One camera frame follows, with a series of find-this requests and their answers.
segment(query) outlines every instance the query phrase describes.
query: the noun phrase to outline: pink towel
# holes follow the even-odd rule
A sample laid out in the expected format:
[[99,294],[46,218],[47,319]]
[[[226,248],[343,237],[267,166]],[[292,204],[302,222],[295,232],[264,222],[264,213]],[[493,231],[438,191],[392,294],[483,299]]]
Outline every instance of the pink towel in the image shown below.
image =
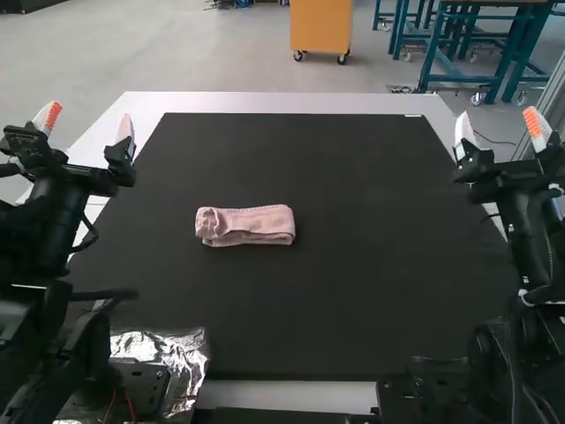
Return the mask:
[[294,215],[286,205],[246,209],[204,207],[196,213],[196,237],[211,247],[290,245],[294,240]]

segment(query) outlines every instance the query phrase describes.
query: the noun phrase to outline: blue metal frame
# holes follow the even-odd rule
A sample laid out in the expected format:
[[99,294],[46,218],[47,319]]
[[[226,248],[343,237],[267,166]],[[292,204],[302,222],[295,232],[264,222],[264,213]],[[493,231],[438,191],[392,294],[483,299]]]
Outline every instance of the blue metal frame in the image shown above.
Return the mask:
[[[514,16],[491,16],[491,15],[478,15],[481,5],[507,5],[507,6],[519,6],[518,12]],[[447,19],[451,19],[452,22],[456,22],[452,26],[452,34],[450,35],[450,40],[442,40],[441,32],[443,29],[443,24]],[[467,27],[465,28],[465,34],[463,34],[463,24],[464,21],[468,19]],[[471,76],[462,74],[459,69],[452,62],[452,58],[456,53],[457,46],[461,38],[463,37],[463,45],[466,49],[469,48],[469,44],[474,38],[474,33],[472,28],[475,25],[477,19],[497,19],[497,20],[513,20],[514,24],[512,26],[512,31],[508,35],[508,40],[503,50],[501,61],[496,69],[494,76]],[[438,11],[436,13],[435,23],[433,26],[433,33],[431,38],[424,37],[422,35],[422,40],[428,46],[428,51],[426,54],[426,59],[422,65],[420,72],[420,79],[418,82],[417,92],[424,93],[427,91],[428,84],[433,81],[437,82],[460,82],[460,83],[474,83],[474,84],[487,84],[489,86],[488,92],[486,94],[485,103],[493,103],[498,91],[501,87],[502,81],[508,68],[512,62],[512,59],[518,53],[518,47],[520,41],[524,37],[527,25],[536,20],[534,13],[534,6],[523,4],[494,4],[494,3],[475,3],[470,6],[469,3],[447,3],[440,2],[438,6]],[[408,30],[413,34],[418,34],[418,29],[413,25],[407,25]],[[488,33],[482,34],[484,37],[481,38],[482,41],[488,40]],[[438,48],[441,45],[448,45],[447,55],[439,51]],[[446,74],[431,74],[432,65],[434,60],[440,62],[440,64],[445,68]]]
[[[538,42],[539,36],[541,35],[542,30],[547,22],[547,18],[552,13],[552,8],[554,4],[552,2],[543,3],[543,4],[536,4],[535,6],[535,13],[536,19],[534,19],[528,28],[526,29],[524,35],[524,42],[520,47],[518,52],[518,57],[516,60],[516,64],[514,65],[514,69],[512,73],[510,73],[510,77],[508,78],[508,84],[502,93],[502,101],[505,103],[512,102],[512,97],[518,88],[518,84],[520,82],[548,82],[549,75],[544,74],[541,75],[543,72],[542,69],[537,67],[535,64],[530,63],[530,56],[533,52],[534,48],[536,47],[536,43]],[[535,73],[538,74],[537,77],[524,77],[524,69],[529,67]]]

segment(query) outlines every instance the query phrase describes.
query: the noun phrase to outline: gray floor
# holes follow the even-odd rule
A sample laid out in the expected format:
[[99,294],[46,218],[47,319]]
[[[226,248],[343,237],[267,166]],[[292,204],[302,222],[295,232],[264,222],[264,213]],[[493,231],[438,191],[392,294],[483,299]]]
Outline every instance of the gray floor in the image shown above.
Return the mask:
[[[385,0],[383,9],[392,10]],[[289,8],[203,11],[203,0],[71,0],[26,16],[0,15],[0,125],[19,124],[56,99],[64,113],[52,143],[68,148],[124,91],[278,91],[384,93],[416,84],[412,63],[387,55],[389,33],[372,31],[373,0],[357,0],[352,57],[292,60]],[[565,49],[565,22],[551,19],[536,58],[553,66]],[[491,68],[495,57],[474,66]],[[492,140],[515,140],[521,112],[512,105],[472,108],[468,93],[444,94]],[[510,155],[512,148],[501,148]],[[15,199],[23,183],[0,183]]]

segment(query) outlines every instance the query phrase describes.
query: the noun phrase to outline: table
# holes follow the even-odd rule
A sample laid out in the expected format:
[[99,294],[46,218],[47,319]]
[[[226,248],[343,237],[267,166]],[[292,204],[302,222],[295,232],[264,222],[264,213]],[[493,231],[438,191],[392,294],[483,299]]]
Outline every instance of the table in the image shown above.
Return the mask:
[[[156,124],[164,112],[206,112],[206,113],[324,113],[341,114],[347,111],[351,114],[402,114],[423,115],[433,126],[435,132],[440,136],[442,143],[447,147],[451,143],[454,119],[443,104],[441,99],[434,95],[396,96],[396,95],[300,95],[300,94],[181,94],[181,93],[126,93],[122,96],[83,137],[70,149],[69,154],[73,162],[84,163],[91,166],[103,166],[102,146],[106,137],[114,132],[119,112],[130,112],[132,120],[136,125],[136,136],[139,150],[144,148],[147,139],[154,130]],[[93,221],[100,213],[104,200],[94,200],[93,205],[87,210],[87,215]],[[225,389],[231,382],[221,383],[222,387],[212,390],[208,402],[223,402],[222,396],[231,393],[232,390]],[[358,389],[373,386],[360,383]],[[266,396],[268,390],[263,388],[260,393],[255,391],[250,397]],[[281,399],[271,398],[268,402],[270,407],[280,402]],[[329,410],[337,412],[365,413],[368,406],[351,405],[349,397],[339,397],[337,405],[311,406],[317,410]],[[324,403],[323,397],[315,402]]]

